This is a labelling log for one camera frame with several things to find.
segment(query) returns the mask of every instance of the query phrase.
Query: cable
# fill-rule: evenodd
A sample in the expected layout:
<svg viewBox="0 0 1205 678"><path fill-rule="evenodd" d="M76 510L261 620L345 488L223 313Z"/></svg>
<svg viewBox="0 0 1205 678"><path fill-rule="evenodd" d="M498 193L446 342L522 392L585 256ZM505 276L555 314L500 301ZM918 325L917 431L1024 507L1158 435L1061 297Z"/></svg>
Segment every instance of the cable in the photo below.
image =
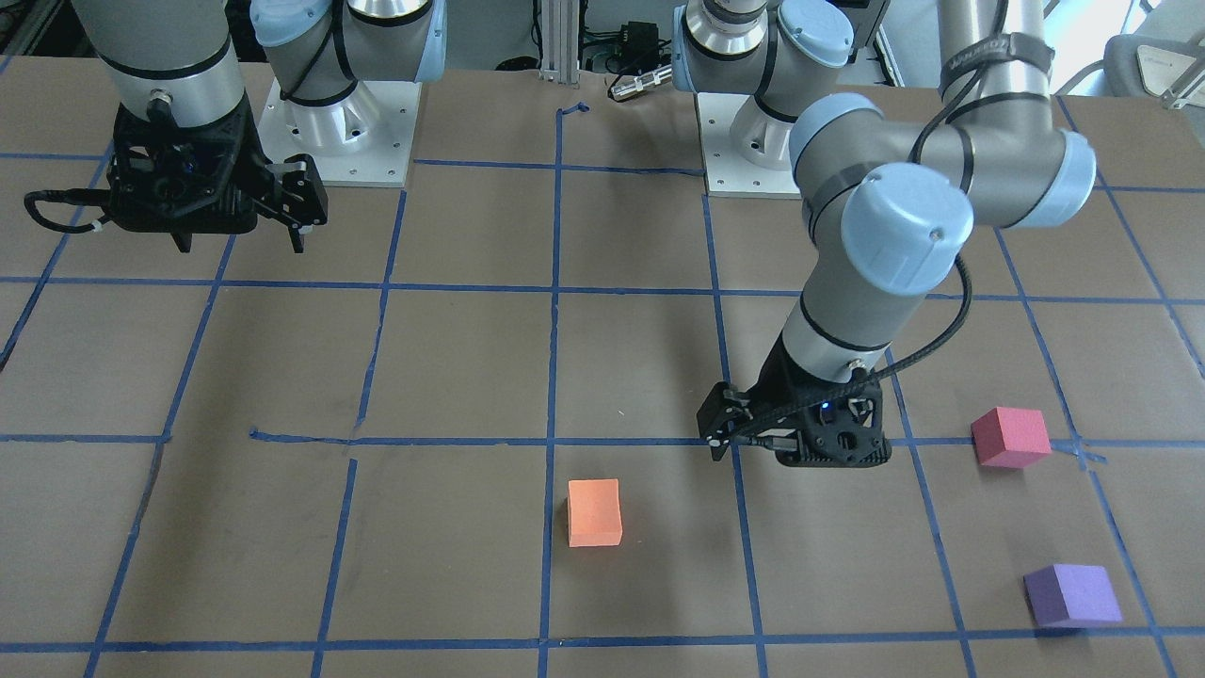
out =
<svg viewBox="0 0 1205 678"><path fill-rule="evenodd" d="M531 42L535 43L537 58L543 60L543 34L540 31L540 0L531 0Z"/></svg>
<svg viewBox="0 0 1205 678"><path fill-rule="evenodd" d="M48 228L55 232L67 232L71 235L100 230L101 224L112 220L112 217L110 217L108 212L105 211L101 217L86 225L59 223L42 216L42 212L37 208L39 202L101 207L101 210L104 210L105 205L108 202L108 190L95 188L72 188L70 190L30 190L29 193L25 193L25 211L29 212L29 216L36 220L39 225Z"/></svg>
<svg viewBox="0 0 1205 678"><path fill-rule="evenodd" d="M971 78L968 79L966 84L964 84L963 88L958 90L958 94L954 94L954 96L950 100L950 102L942 106L941 111L939 111L937 114L933 116L933 119L930 119L924 125L924 128L921 129L921 134L917 135L916 142L912 143L912 149L909 151L907 161L910 163L921 161L921 149L924 148L924 142L929 140L929 135L936 131L937 126L940 126L941 123L948 120L950 114L954 112L954 108L960 106L963 104L963 99L966 99L966 95L970 94L971 89L974 89L975 86L978 84L981 79L983 79L983 73L984 73L983 67L975 69L975 72L971 73Z"/></svg>
<svg viewBox="0 0 1205 678"><path fill-rule="evenodd" d="M1000 0L995 5L995 16L992 18L991 35L1000 35L1001 33L1004 33L1004 22L1007 16L1009 16L1009 0ZM928 124L925 124L924 128L921 129L921 134L916 137L916 142L912 143L912 149L907 154L907 161L910 163L921 161L921 151L924 148L924 142L929 140L929 135L931 135L942 122L950 122L950 116L954 112L956 108L958 108L958 106L962 105L963 100L966 99L971 89L974 89L975 86L978 84L986 75L987 75L987 66L980 66L975 69L975 71L971 73L970 79L968 79L966 84L964 84L963 88L958 90L958 94L954 94L953 98L950 99L950 102L942 106L941 111L939 111L937 114L934 116L933 119L930 119Z"/></svg>
<svg viewBox="0 0 1205 678"><path fill-rule="evenodd" d="M966 322L966 316L970 313L971 309L971 296L972 296L971 273L966 269L966 263L963 261L962 254L957 254L954 257L954 267L958 269L958 279L962 282L963 285L963 301L958 306L958 313L954 314L954 319L952 319L950 324L944 330L941 330L941 334L939 334L933 342L929 342L928 344L925 344L924 347L922 347L906 359L895 361L894 364L883 369L880 372L871 372L868 373L865 377L851 381L848 384L837 387L831 391L825 393L823 396L813 399L810 402L792 403L788 406L777 407L752 421L737 426L736 430L733 431L731 440L734 442L740 442L737 441L737 438L752 441L754 438L753 436L748 436L747 434L742 432L748 432L751 429L764 430L769 425L777 424L784 418L799 414L809 408L813 408L823 403L839 401L841 399L853 396L859 391L862 391L863 388L870 384L876 384L878 382L882 382L883 379L887 379L889 377L894 377L895 375L899 375L900 372L931 356L937 349L944 347L946 342L950 342L950 338L954 334L957 334L959 329L962 329L963 324Z"/></svg>

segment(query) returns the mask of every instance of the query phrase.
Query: red foam block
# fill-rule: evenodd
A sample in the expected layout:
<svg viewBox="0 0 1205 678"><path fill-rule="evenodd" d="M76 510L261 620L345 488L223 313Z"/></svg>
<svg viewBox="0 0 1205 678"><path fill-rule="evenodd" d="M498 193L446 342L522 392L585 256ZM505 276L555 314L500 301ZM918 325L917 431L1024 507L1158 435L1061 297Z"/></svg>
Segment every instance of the red foam block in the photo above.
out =
<svg viewBox="0 0 1205 678"><path fill-rule="evenodd" d="M1024 468L1051 454L1040 411L994 408L971 425L971 436L982 466Z"/></svg>
<svg viewBox="0 0 1205 678"><path fill-rule="evenodd" d="M616 547L622 538L619 481L570 481L569 546Z"/></svg>

